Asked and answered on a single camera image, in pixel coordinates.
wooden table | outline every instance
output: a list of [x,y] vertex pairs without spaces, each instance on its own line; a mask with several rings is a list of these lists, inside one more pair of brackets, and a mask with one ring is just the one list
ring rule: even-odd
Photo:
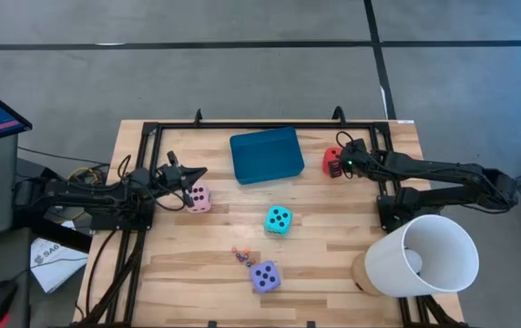
[[[143,123],[121,122],[110,182],[117,180],[115,170],[127,154],[134,157],[129,167],[133,169]],[[394,150],[422,158],[412,122],[390,121],[390,128]],[[346,131],[370,145],[366,131]],[[157,210],[145,243],[133,326],[206,326],[210,320],[220,327],[306,326],[308,321],[315,321],[318,327],[402,326],[395,298],[360,292],[350,278],[352,260],[385,233],[374,204],[379,192],[376,183],[330,179],[322,172],[323,152],[336,146],[337,130],[297,130],[305,161],[299,177],[241,186],[234,178],[229,138],[247,132],[250,130],[164,131],[158,164],[167,162],[166,152],[173,150],[184,166],[207,167],[201,181],[211,190],[213,207],[204,214]],[[404,186],[429,188],[427,181],[417,179]],[[160,200],[179,205],[173,197]],[[293,212],[285,238],[268,236],[263,230],[266,212],[273,204]],[[102,231],[93,238],[88,263],[94,261],[107,235]],[[120,235],[112,238],[97,265],[91,308],[112,282]],[[263,295],[255,293],[249,270],[235,259],[232,247],[249,248],[257,261],[275,261],[281,287]],[[83,308],[89,272],[90,265],[78,298]],[[121,291],[118,321],[123,317],[127,286]],[[452,317],[463,320],[456,294],[436,299]],[[411,312],[416,320],[413,302]]]

paper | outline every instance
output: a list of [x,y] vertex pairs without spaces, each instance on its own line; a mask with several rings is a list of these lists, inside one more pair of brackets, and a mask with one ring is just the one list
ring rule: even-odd
[[[72,221],[66,221],[62,226],[74,229]],[[81,259],[86,257],[87,254],[81,251],[74,251],[41,238],[36,239],[30,246],[30,268],[60,259]],[[34,268],[32,273],[40,282],[44,292],[51,293],[85,264],[87,264],[87,260],[58,261]]]

purple die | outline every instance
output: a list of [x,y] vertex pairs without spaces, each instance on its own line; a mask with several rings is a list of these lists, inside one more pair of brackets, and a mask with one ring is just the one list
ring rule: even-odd
[[281,286],[281,278],[273,261],[265,261],[251,267],[250,277],[257,293],[265,293]]

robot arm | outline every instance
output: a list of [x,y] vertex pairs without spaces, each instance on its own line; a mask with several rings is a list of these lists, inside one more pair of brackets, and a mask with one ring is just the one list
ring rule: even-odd
[[501,213],[517,204],[516,181],[497,169],[485,169],[477,164],[417,160],[388,150],[368,153],[363,139],[352,139],[340,146],[342,169],[352,175],[379,182],[418,178],[461,185],[424,191],[407,187],[398,190],[395,196],[380,197],[378,210],[382,227],[387,232],[417,216],[438,213],[446,205],[477,204],[495,210],[484,211]]
[[168,159],[169,164],[154,172],[139,168],[125,174],[119,167],[120,181],[108,186],[71,182],[46,169],[39,177],[15,186],[15,215],[42,217],[51,206],[82,207],[93,217],[91,230],[149,230],[157,198],[181,190],[182,196],[176,196],[193,206],[186,190],[207,171],[180,166],[171,151]]

gray floor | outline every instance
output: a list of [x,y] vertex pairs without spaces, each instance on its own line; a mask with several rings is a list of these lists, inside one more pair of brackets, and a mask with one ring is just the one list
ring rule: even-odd
[[[382,40],[521,39],[521,2],[374,0]],[[358,0],[0,0],[0,43],[369,39]],[[521,174],[521,47],[385,48],[399,119],[428,159]],[[108,161],[123,118],[385,118],[370,48],[0,51],[0,98],[35,126],[24,147]],[[67,174],[77,163],[20,156]],[[444,214],[481,258],[466,320],[521,327],[521,200],[507,214]],[[66,324],[79,272],[32,291],[32,326]],[[45,309],[53,309],[49,314]]]

